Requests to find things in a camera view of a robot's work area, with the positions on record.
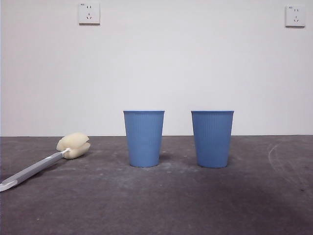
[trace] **wall outlet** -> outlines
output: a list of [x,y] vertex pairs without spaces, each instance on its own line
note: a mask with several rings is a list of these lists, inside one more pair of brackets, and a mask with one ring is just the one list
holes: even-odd
[[100,4],[80,3],[78,6],[79,24],[100,24]]
[[286,6],[286,27],[305,27],[305,6]]

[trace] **wall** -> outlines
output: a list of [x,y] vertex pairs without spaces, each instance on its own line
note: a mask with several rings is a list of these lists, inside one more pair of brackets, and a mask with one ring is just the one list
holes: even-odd
[[233,135],[313,134],[313,2],[284,27],[285,0],[101,0],[79,26],[71,0],[1,1],[2,136],[124,135],[123,109],[235,110]]

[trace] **gray floor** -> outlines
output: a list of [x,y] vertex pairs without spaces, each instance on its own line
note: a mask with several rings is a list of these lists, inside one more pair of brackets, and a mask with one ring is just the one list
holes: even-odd
[[[2,138],[1,179],[59,138]],[[2,192],[2,235],[312,235],[313,136],[232,137],[228,167],[197,166],[192,137],[164,137],[160,165],[128,165],[125,137],[91,137]]]

